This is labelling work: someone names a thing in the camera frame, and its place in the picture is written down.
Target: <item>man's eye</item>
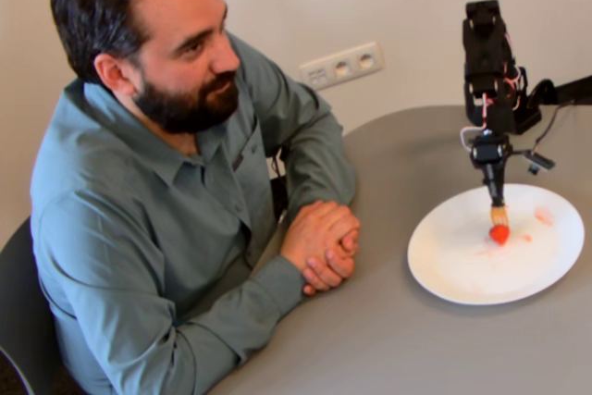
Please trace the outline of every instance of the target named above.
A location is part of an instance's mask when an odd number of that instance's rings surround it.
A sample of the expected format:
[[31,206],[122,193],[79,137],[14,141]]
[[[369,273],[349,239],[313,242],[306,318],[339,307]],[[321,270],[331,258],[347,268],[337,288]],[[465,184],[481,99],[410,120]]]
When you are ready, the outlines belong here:
[[204,45],[201,42],[194,43],[193,45],[187,47],[185,54],[199,53],[203,46]]

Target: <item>man's ear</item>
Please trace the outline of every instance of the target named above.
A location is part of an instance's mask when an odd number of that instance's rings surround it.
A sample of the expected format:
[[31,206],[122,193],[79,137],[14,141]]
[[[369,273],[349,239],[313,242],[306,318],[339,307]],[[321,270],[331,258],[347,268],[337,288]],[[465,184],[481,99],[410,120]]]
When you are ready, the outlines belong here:
[[101,53],[94,59],[94,69],[103,84],[113,93],[134,97],[139,88],[140,75],[127,60]]

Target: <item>round table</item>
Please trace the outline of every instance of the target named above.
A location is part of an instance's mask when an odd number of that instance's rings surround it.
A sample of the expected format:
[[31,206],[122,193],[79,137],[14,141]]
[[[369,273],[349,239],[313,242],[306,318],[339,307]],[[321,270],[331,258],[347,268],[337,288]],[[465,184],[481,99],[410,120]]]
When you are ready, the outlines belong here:
[[[549,122],[521,137],[529,148]],[[354,277],[286,316],[269,345],[211,393],[513,395],[592,393],[592,252],[530,298],[462,306],[424,290],[407,265],[413,230],[435,206],[481,186],[461,147],[462,106],[400,111],[346,136],[362,222]],[[562,195],[592,225],[592,107],[566,107],[540,153],[557,165],[533,176],[510,159],[506,181]]]

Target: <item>red food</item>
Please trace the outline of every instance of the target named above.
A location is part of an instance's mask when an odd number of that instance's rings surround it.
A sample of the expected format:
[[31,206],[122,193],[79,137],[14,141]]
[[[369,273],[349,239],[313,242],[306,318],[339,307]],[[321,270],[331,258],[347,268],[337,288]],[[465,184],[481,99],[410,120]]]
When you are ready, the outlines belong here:
[[555,223],[553,214],[545,207],[537,207],[535,209],[535,218],[546,226],[553,226]]
[[503,245],[510,237],[510,228],[502,225],[493,226],[489,231],[489,237],[499,245]]

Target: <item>man's neck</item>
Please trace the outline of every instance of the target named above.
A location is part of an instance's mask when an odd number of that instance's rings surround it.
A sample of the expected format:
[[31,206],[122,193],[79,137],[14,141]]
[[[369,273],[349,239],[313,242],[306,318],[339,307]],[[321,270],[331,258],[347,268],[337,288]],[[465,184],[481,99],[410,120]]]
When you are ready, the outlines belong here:
[[133,115],[135,116],[140,122],[166,142],[168,145],[173,147],[178,152],[185,154],[186,156],[192,156],[194,154],[200,153],[199,147],[197,145],[197,141],[195,139],[194,134],[189,133],[167,133],[163,129],[161,129],[157,124],[155,124],[152,120],[150,120],[138,106],[133,102],[131,98],[128,97],[121,97],[116,94],[117,99],[119,102]]

